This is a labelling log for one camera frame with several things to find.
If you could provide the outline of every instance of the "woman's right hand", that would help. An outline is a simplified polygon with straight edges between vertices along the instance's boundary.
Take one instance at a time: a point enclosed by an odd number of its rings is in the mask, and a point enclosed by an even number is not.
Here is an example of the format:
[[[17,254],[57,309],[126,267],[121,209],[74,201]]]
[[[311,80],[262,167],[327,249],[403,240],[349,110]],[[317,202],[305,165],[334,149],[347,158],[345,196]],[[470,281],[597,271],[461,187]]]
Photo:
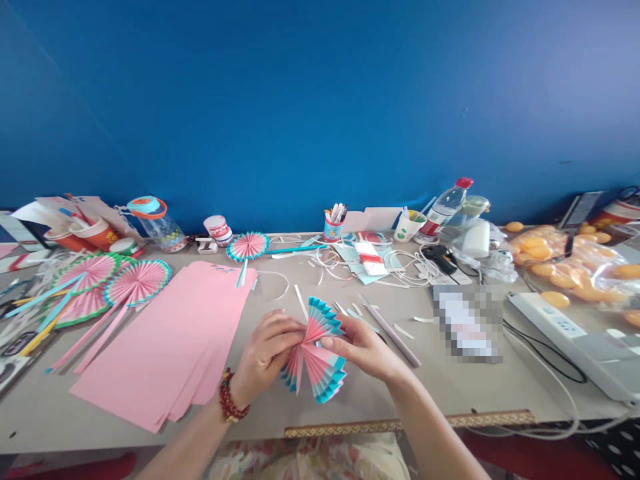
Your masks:
[[[342,330],[352,343],[339,337],[325,337],[321,340],[327,350],[353,362],[366,374],[394,383],[411,371],[408,366],[382,341],[364,320],[358,320],[339,313],[336,318],[342,322]]]

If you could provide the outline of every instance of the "red bead bracelet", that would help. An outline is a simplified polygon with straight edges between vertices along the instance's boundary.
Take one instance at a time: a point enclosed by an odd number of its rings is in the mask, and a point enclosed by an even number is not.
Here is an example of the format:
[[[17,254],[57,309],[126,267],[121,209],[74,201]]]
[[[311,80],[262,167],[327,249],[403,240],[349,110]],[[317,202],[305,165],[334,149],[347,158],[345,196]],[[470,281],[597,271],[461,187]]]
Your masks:
[[[220,382],[219,390],[220,406],[222,406],[222,414],[225,416],[225,420],[237,423],[238,420],[242,420],[247,416],[251,406],[247,406],[244,410],[238,410],[238,408],[233,404],[231,392],[229,391],[229,382],[232,377],[233,374],[231,373],[230,368],[227,368],[227,370],[222,374],[222,382]]]

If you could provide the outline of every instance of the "plastic water bottle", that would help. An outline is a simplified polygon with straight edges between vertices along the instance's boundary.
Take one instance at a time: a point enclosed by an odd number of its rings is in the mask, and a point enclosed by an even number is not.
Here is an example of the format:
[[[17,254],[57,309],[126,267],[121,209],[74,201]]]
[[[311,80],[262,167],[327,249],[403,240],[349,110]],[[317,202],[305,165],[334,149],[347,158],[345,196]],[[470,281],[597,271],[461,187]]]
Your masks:
[[[447,224],[451,217],[462,208],[467,196],[467,189],[473,185],[473,180],[467,177],[459,178],[455,186],[440,195],[427,214],[427,222],[413,236],[422,245],[438,243],[438,232]]]

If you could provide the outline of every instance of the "pen holder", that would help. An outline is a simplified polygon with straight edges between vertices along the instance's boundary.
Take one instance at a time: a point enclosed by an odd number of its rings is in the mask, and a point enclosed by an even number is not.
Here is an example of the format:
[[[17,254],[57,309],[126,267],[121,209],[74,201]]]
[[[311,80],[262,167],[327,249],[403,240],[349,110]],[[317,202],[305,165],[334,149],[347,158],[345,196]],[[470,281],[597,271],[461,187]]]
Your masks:
[[[327,219],[325,216],[325,229],[322,232],[322,236],[325,241],[335,242],[340,240],[342,236],[342,226],[345,224],[345,221],[334,223]]]
[[[120,234],[114,231],[102,217],[91,218],[91,220],[95,224],[90,227],[82,228],[79,225],[70,225],[69,230],[76,237],[80,237],[94,244],[100,250],[108,252],[111,244],[120,240]]]
[[[404,243],[411,240],[411,237],[427,222],[427,218],[420,212],[409,210],[408,214],[409,218],[404,213],[401,213],[398,218],[398,226],[393,234],[393,239],[398,242]]]

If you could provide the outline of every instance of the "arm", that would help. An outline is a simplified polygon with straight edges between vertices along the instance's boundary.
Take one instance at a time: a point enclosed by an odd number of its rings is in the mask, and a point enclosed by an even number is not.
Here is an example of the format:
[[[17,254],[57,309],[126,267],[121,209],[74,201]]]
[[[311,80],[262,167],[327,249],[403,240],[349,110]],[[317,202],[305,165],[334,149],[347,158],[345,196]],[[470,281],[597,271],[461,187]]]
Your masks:
[[[408,366],[362,321],[346,315],[338,319],[352,343],[327,337],[322,345],[387,384],[422,477],[488,480]]]
[[[306,329],[306,325],[285,315],[284,310],[270,312],[262,318],[229,384],[231,398],[238,409],[244,410],[273,383],[293,346],[302,342]],[[160,450],[136,480],[200,479],[230,426],[216,395],[177,438]]]

